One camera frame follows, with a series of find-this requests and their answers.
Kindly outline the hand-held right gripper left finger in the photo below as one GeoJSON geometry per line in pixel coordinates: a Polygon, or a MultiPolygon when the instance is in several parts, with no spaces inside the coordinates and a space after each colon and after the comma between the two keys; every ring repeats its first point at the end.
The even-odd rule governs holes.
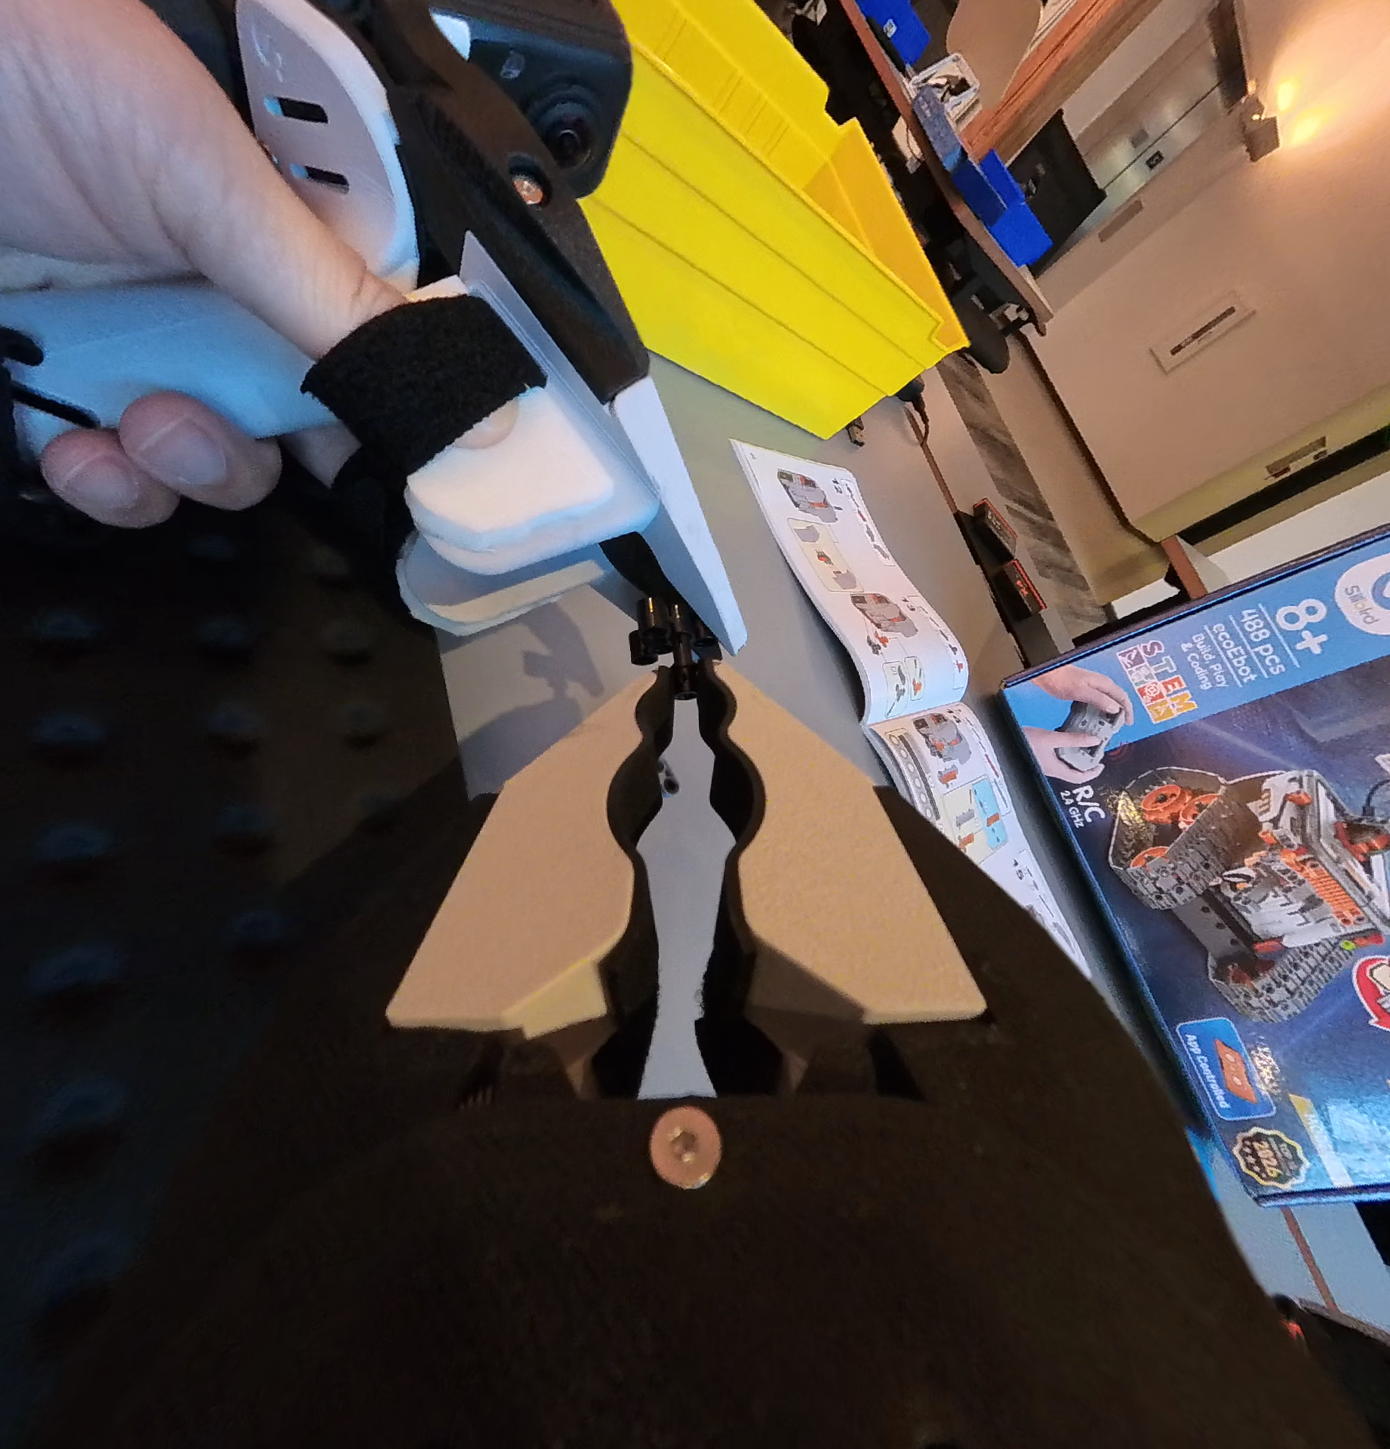
{"type": "Polygon", "coordinates": [[[597,1094],[616,1030],[654,1023],[658,944],[637,852],[662,805],[663,672],[515,774],[387,1007],[397,1028],[532,1041],[597,1094]]]}

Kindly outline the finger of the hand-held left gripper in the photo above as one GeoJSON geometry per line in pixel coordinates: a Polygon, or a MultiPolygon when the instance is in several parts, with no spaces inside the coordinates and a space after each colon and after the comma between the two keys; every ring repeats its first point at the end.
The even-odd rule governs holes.
{"type": "Polygon", "coordinates": [[[579,425],[604,448],[613,473],[615,501],[594,512],[563,519],[553,504],[536,506],[536,538],[552,533],[547,554],[560,557],[612,536],[642,533],[671,585],[725,646],[741,650],[747,642],[741,606],[654,376],[646,375],[612,402],[600,402],[565,346],[473,232],[466,237],[463,279],[516,331],[547,373],[545,391],[573,409],[579,425]]]}

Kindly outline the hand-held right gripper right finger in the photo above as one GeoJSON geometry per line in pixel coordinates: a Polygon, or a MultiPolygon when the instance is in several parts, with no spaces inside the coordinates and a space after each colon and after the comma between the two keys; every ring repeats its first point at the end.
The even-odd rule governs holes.
{"type": "Polygon", "coordinates": [[[796,1088],[828,1041],[987,1002],[862,769],[726,663],[705,663],[710,803],[733,845],[705,968],[720,1094],[796,1088]]]}

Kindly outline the grey three-hole beam with pins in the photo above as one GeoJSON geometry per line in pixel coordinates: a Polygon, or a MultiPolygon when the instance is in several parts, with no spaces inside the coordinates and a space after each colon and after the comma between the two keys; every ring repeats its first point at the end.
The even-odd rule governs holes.
{"type": "Polygon", "coordinates": [[[631,655],[634,664],[657,664],[668,655],[676,672],[691,672],[699,661],[720,659],[722,646],[679,596],[647,595],[636,606],[631,655]]]}

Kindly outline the grey desk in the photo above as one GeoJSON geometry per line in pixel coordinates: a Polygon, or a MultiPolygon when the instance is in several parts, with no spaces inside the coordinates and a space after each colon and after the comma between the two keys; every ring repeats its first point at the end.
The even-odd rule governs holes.
{"type": "MultiPolygon", "coordinates": [[[[865,444],[854,446],[846,436],[822,441],[801,431],[665,357],[652,357],[652,376],[747,624],[747,643],[731,656],[734,667],[872,781],[886,784],[886,769],[861,729],[861,687],[852,664],[796,583],[730,441],[851,469],[873,504],[886,543],[969,655],[969,700],[995,737],[1029,841],[1095,983],[1143,1048],[1156,1049],[1158,1039],[1129,989],[1106,918],[1012,742],[1004,710],[993,700],[1001,682],[1024,663],[912,436],[904,407],[893,399],[875,407],[867,417],[865,444]]],[[[444,646],[471,794],[502,787],[636,677],[629,629],[625,596],[615,587],[579,588],[515,622],[444,646]]],[[[673,1001],[662,1004],[647,1083],[652,1096],[705,1093],[710,1085],[694,1059],[700,967],[696,946],[707,942],[718,897],[718,866],[705,858],[705,847],[730,842],[709,803],[712,758],[692,724],[694,706],[681,703],[676,713],[668,761],[679,794],[647,836],[657,923],[675,933],[675,946],[662,960],[662,984],[673,1001]]],[[[1390,1271],[1357,1206],[1261,1208],[1248,1200],[1216,1148],[1205,1146],[1205,1153],[1226,1221],[1268,1290],[1316,1301],[1390,1332],[1390,1271]]]]}

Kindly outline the person's left hand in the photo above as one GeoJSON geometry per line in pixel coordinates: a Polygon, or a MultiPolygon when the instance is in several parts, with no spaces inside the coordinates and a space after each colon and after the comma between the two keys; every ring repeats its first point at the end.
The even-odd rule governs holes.
{"type": "MultiPolygon", "coordinates": [[[[406,294],[288,187],[193,50],[135,1],[0,1],[0,292],[201,273],[311,359],[406,294]]],[[[51,490],[122,527],[248,509],[277,441],[177,393],[48,444],[51,490]]]]}

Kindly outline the instruction booklet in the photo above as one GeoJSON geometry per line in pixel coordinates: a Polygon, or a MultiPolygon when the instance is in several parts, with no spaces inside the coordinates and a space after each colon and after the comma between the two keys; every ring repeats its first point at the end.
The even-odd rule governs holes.
{"type": "Polygon", "coordinates": [[[856,663],[862,726],[894,786],[1092,975],[995,743],[964,701],[969,656],[886,545],[856,475],[731,444],[797,582],[856,663]]]}

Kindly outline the yellow plastic storage bin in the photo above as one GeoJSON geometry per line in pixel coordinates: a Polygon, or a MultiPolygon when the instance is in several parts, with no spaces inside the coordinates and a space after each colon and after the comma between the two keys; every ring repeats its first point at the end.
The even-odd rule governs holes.
{"type": "Polygon", "coordinates": [[[633,93],[583,205],[650,350],[830,438],[966,349],[857,121],[751,1],[616,1],[633,93]]]}

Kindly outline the black perforated plate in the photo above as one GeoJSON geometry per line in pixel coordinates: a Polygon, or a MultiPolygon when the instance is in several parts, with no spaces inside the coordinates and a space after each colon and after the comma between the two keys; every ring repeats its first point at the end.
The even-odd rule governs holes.
{"type": "Polygon", "coordinates": [[[453,753],[434,634],[285,509],[0,541],[0,1314],[136,1251],[453,753]]]}

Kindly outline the blue toy kit box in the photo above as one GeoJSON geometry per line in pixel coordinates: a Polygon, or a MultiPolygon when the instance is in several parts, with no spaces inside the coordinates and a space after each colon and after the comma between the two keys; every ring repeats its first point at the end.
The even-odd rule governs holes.
{"type": "Polygon", "coordinates": [[[1247,1191],[1390,1198],[1390,527],[1003,700],[1247,1191]]]}

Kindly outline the blue storage bins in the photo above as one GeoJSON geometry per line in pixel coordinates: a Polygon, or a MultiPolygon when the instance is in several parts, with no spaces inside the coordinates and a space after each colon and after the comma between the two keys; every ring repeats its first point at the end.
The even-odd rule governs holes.
{"type": "Polygon", "coordinates": [[[964,200],[1016,265],[1038,262],[1053,242],[1017,179],[995,152],[974,158],[957,134],[954,113],[966,114],[980,97],[980,82],[969,61],[953,51],[924,69],[912,69],[932,43],[932,32],[914,4],[861,1],[859,6],[870,27],[883,37],[920,131],[935,145],[964,200]]]}

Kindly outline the wooden shelf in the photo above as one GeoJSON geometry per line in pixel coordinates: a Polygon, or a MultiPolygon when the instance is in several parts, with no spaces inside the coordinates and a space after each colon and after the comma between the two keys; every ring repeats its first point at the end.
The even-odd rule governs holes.
{"type": "Polygon", "coordinates": [[[932,43],[912,69],[961,53],[980,82],[957,134],[1025,192],[1050,250],[1016,265],[977,218],[912,111],[901,74],[859,3],[797,24],[797,50],[830,87],[836,119],[872,142],[957,315],[949,352],[1004,372],[1011,336],[1048,331],[1054,297],[1077,292],[1105,244],[1158,200],[1155,179],[1210,137],[1237,135],[1247,69],[1234,3],[924,3],[932,43]]]}

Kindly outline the white wall vent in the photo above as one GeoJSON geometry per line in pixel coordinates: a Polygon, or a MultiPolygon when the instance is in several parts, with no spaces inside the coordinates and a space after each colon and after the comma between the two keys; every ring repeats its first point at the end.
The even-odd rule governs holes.
{"type": "Polygon", "coordinates": [[[1151,355],[1164,373],[1172,373],[1244,326],[1250,317],[1255,317],[1255,307],[1231,289],[1151,342],[1151,355]]]}

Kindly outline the wall lamp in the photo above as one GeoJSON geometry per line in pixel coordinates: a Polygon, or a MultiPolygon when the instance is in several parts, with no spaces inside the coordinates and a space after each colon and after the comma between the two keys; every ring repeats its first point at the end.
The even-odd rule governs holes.
{"type": "Polygon", "coordinates": [[[1245,93],[1235,114],[1248,161],[1260,163],[1284,150],[1302,145],[1295,105],[1302,95],[1302,76],[1290,63],[1273,72],[1247,79],[1245,93]]]}

